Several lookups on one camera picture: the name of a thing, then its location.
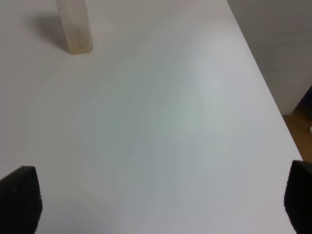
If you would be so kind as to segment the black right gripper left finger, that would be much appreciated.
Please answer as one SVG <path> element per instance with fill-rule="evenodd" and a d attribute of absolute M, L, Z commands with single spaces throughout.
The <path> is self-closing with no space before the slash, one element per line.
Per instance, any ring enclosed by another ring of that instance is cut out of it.
<path fill-rule="evenodd" d="M 0 232 L 34 234 L 43 209 L 36 168 L 21 166 L 0 180 Z"/>

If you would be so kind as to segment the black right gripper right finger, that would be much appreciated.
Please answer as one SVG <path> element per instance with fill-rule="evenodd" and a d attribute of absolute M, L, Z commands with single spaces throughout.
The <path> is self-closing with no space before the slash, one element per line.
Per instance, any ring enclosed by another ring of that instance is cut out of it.
<path fill-rule="evenodd" d="M 312 164 L 292 162 L 284 195 L 284 207 L 297 234 L 312 232 Z"/>

